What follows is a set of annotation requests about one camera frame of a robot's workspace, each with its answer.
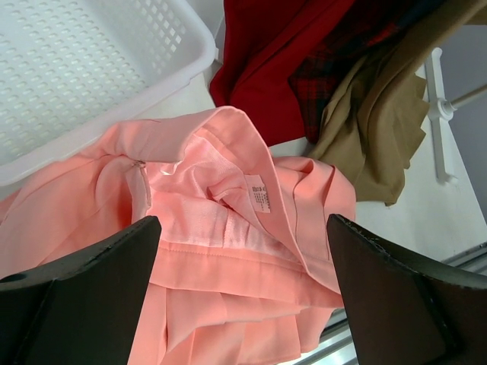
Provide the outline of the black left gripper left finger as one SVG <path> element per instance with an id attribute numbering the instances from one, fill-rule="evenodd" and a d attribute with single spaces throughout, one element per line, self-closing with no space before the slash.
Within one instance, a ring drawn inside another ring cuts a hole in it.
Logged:
<path id="1" fill-rule="evenodd" d="M 1 280 L 3 364 L 126 364 L 161 225 L 144 217 L 99 243 Z"/>

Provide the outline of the pink pleated skirt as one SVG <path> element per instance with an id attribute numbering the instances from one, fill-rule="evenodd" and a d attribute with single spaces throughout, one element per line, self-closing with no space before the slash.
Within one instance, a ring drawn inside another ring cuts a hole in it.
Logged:
<path id="1" fill-rule="evenodd" d="M 343 305 L 331 214 L 355 216 L 349 181 L 273 157 L 241 110 L 126 121 L 1 203 L 1 274 L 152 215 L 162 231 L 129 362 L 277 364 L 315 349 Z"/>

